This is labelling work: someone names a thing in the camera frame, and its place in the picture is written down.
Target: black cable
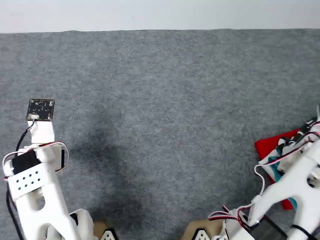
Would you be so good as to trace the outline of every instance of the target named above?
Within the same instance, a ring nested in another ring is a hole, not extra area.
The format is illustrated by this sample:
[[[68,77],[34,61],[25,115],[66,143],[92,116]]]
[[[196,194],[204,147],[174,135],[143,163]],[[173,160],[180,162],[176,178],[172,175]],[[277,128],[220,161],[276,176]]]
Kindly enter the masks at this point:
[[[307,235],[308,240],[317,240],[314,236],[312,236],[309,232],[307,232],[303,227],[295,225],[295,224],[292,224],[291,227],[295,228],[295,229],[298,229],[301,232],[303,232],[305,235]]]
[[[32,124],[22,133],[22,135],[21,135],[21,137],[20,137],[20,139],[19,139],[19,141],[18,141],[18,143],[17,143],[17,145],[15,147],[15,151],[16,152],[19,150],[22,141],[24,140],[24,138],[27,135],[27,133],[29,132],[29,130],[34,126],[35,122],[36,122],[36,119],[34,119]],[[10,202],[14,206],[15,210],[17,210],[17,207],[16,207],[16,205],[15,205],[13,199],[12,199],[12,196],[10,194],[10,191],[9,191],[9,184],[6,185],[5,198],[6,198],[6,206],[8,208],[9,213],[10,213],[10,216],[12,218],[16,233],[18,234],[18,237],[19,237],[20,240],[24,240],[24,237],[23,237],[23,234],[21,232],[21,229],[20,229],[20,226],[18,224],[18,221],[16,219],[16,216],[14,215],[14,212],[12,211],[12,208],[11,208]]]
[[[8,211],[10,213],[10,216],[12,218],[16,233],[18,234],[18,237],[20,240],[24,240],[24,237],[22,235],[21,229],[19,227],[19,224],[17,222],[16,216],[14,215],[14,212],[12,211],[11,205],[10,205],[10,192],[9,192],[9,184],[6,185],[6,206],[8,208]]]
[[[16,145],[16,148],[15,148],[15,151],[17,152],[20,148],[20,145],[23,141],[23,139],[25,138],[25,136],[27,135],[27,133],[29,132],[29,130],[34,126],[36,122],[36,119],[33,120],[32,124],[22,133],[21,137],[20,137],[20,140],[18,141],[17,145]]]

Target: wire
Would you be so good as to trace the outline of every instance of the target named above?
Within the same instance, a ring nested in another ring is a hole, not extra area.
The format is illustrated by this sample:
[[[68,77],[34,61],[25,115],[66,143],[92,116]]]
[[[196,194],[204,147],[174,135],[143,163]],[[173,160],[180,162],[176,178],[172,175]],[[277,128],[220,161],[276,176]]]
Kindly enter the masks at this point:
[[[230,213],[230,210],[229,210],[225,205],[222,206],[222,209],[223,209],[225,212]]]
[[[255,173],[257,176],[259,176],[259,177],[261,178],[261,180],[262,180],[262,187],[261,187],[261,191],[260,191],[259,195],[262,195],[262,193],[265,191],[266,181],[265,181],[265,178],[264,178],[260,173],[257,172],[257,168],[258,168],[258,167],[270,166],[270,165],[276,164],[276,163],[280,162],[281,160],[283,160],[284,158],[286,158],[287,156],[289,156],[289,155],[291,155],[291,154],[299,151],[299,150],[300,150],[304,145],[306,145],[307,143],[313,143],[313,142],[314,142],[314,141],[312,141],[312,140],[306,141],[306,142],[305,142],[304,144],[302,144],[300,147],[289,151],[288,153],[286,153],[286,154],[278,157],[276,160],[273,160],[273,161],[271,161],[271,162],[264,163],[264,164],[257,164],[257,165],[255,165],[253,171],[254,171],[254,173]]]
[[[218,215],[218,216],[212,216],[212,217],[209,217],[209,218],[208,218],[209,221],[214,221],[214,220],[219,220],[219,219],[233,219],[233,220],[238,220],[236,217],[234,217],[234,216],[229,216],[229,215]]]
[[[230,213],[225,212],[225,211],[214,211],[214,212],[212,212],[212,213],[209,214],[208,219],[211,218],[211,217],[213,217],[213,216],[216,215],[216,214],[230,215]]]
[[[19,237],[20,240],[24,240],[23,234],[21,232],[21,229],[19,227],[17,219],[16,219],[16,217],[14,215],[14,212],[12,211],[12,208],[11,208],[11,205],[10,205],[11,197],[10,197],[10,192],[9,192],[9,184],[6,185],[6,194],[5,194],[5,196],[6,196],[6,206],[8,208],[9,213],[10,213],[10,216],[12,218],[16,233],[18,234],[18,237]]]
[[[20,139],[19,139],[19,141],[18,141],[18,143],[17,143],[17,145],[16,145],[16,147],[15,147],[15,151],[16,151],[16,152],[19,150],[20,145],[21,145],[23,139],[25,138],[25,136],[27,135],[27,133],[30,131],[30,129],[33,128],[33,126],[35,125],[35,122],[36,122],[36,121],[37,121],[37,120],[34,119],[33,122],[32,122],[32,124],[22,133],[22,135],[21,135],[21,137],[20,137]]]
[[[18,141],[18,143],[17,143],[17,145],[15,147],[15,152],[11,152],[11,153],[7,154],[6,156],[4,156],[4,158],[2,159],[2,168],[4,168],[4,166],[5,166],[5,162],[6,162],[7,157],[9,157],[10,155],[13,155],[13,154],[15,154],[15,157],[17,157],[18,153],[21,153],[21,151],[19,151],[20,145],[21,145],[23,139],[25,138],[25,136],[27,135],[27,133],[34,126],[35,122],[36,122],[36,119],[34,119],[32,124],[22,133],[22,135],[21,135],[21,137],[20,137],[20,139],[19,139],[19,141]],[[16,219],[16,216],[14,215],[14,213],[12,211],[10,202],[12,202],[12,204],[15,207],[15,209],[17,209],[17,207],[15,206],[14,201],[11,198],[11,194],[10,194],[10,191],[9,191],[9,184],[7,183],[7,185],[6,185],[6,206],[8,208],[9,213],[10,213],[10,216],[12,218],[12,221],[13,221],[13,224],[14,224],[14,227],[15,227],[16,233],[18,234],[19,239],[20,240],[24,240],[24,237],[22,235],[22,232],[21,232],[21,229],[19,227],[19,224],[18,224],[18,221]]]

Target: white wall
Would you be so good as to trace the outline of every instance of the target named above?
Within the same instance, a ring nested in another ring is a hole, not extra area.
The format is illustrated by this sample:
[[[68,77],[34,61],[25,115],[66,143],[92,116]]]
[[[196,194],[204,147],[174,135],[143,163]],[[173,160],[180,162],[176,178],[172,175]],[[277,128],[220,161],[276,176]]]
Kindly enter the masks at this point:
[[[319,0],[0,0],[0,33],[320,28]]]

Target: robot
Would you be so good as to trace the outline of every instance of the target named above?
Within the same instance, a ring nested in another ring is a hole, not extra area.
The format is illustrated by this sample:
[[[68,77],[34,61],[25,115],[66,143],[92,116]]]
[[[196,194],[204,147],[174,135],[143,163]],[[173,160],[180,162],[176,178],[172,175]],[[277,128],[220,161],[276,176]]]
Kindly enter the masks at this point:
[[[18,236],[20,240],[116,240],[115,231],[110,228],[104,229],[102,236],[94,236],[94,222],[87,210],[68,211],[57,174],[69,164],[70,158],[67,146],[55,140],[54,106],[53,99],[30,99],[26,115],[29,127],[16,150],[2,160],[8,187],[7,205]],[[315,240],[314,233],[320,224],[319,115],[318,110],[317,120],[309,124],[306,131],[299,132],[298,139],[279,141],[281,155],[271,161],[264,159],[255,166],[254,172],[262,179],[262,189],[248,205],[233,210],[223,206],[223,211],[213,212],[208,220],[192,222],[182,239],[264,240],[271,239],[270,234],[268,238],[265,234],[271,231],[275,236],[273,239]],[[31,133],[31,145],[20,147],[28,132]],[[264,177],[257,168],[265,169],[275,164],[283,175],[265,190]],[[286,234],[265,214],[273,204],[289,197],[294,198],[298,207],[292,228]],[[11,205],[17,210],[23,233]]]

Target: black sensor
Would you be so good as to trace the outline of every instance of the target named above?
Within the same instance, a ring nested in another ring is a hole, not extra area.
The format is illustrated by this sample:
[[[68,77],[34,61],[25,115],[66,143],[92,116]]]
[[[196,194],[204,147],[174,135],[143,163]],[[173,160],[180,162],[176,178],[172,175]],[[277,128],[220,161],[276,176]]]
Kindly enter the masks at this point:
[[[27,121],[52,121],[54,107],[54,99],[30,99],[25,119]]]

